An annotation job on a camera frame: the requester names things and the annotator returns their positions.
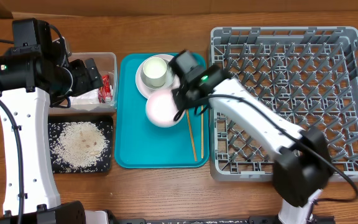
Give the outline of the white cup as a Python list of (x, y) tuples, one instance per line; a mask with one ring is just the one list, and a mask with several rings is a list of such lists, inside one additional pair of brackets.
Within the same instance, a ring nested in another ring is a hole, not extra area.
[(145, 83), (152, 87), (161, 87), (165, 84), (167, 63), (159, 57), (148, 58), (143, 65), (142, 74)]

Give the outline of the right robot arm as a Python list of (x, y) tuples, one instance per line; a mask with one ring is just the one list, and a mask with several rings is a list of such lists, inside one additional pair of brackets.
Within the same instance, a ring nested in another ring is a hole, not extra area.
[(333, 175), (324, 134), (307, 130), (274, 113), (256, 100), (236, 78), (217, 65), (204, 68), (184, 50), (169, 61), (180, 79), (173, 100), (180, 113), (209, 106), (223, 113), (259, 143), (273, 160), (272, 183), (282, 197), (282, 208), (270, 223), (334, 223), (312, 209)]

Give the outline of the small pink white bowl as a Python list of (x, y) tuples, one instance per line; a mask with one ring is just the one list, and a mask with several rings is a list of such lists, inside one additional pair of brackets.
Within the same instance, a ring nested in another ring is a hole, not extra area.
[(145, 105), (148, 120), (160, 128), (170, 128), (179, 123), (185, 113), (179, 114), (178, 119), (175, 120), (178, 112), (179, 110), (173, 100), (173, 94), (170, 89), (153, 92)]

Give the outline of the large white plate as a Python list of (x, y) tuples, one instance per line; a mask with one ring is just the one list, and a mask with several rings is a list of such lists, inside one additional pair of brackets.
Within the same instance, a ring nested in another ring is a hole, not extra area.
[(152, 87), (152, 86), (148, 86), (145, 83), (143, 74), (142, 74), (142, 68), (143, 68), (143, 65), (144, 65), (144, 62), (146, 61), (146, 59), (139, 65), (139, 67), (136, 71), (136, 75), (135, 75), (135, 84), (136, 84), (136, 87), (137, 87), (138, 91), (140, 92), (140, 94), (143, 97), (145, 97), (146, 99), (148, 99), (149, 96), (155, 90), (172, 89), (172, 88), (178, 88), (180, 86), (180, 79), (178, 78), (177, 75), (173, 74), (172, 69), (168, 65), (168, 62), (171, 61), (173, 56), (169, 55), (169, 54), (157, 54), (157, 55), (152, 55), (151, 57), (159, 57), (159, 58), (164, 59), (164, 61), (167, 63), (168, 70), (167, 70), (167, 74), (165, 77), (165, 84), (161, 87)]

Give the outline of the white napkin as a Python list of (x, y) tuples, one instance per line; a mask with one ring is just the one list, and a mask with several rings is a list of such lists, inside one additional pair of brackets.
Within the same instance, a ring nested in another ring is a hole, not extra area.
[(99, 104), (99, 90), (94, 89), (80, 96), (71, 96), (70, 101), (73, 105)]

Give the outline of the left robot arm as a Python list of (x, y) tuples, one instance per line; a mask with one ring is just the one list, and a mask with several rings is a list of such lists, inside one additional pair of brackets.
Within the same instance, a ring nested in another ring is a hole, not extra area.
[(69, 61), (56, 28), (38, 19), (12, 23), (11, 48), (0, 56), (0, 118), (6, 192), (0, 223), (112, 223), (106, 211), (62, 203), (52, 172), (48, 111), (102, 86), (92, 58)]

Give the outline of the red snack wrapper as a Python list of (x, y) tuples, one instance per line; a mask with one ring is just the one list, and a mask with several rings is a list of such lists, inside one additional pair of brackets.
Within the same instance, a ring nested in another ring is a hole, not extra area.
[(98, 90), (98, 99), (100, 103), (109, 103), (112, 100), (109, 75), (103, 75), (102, 81), (103, 81), (103, 85)]

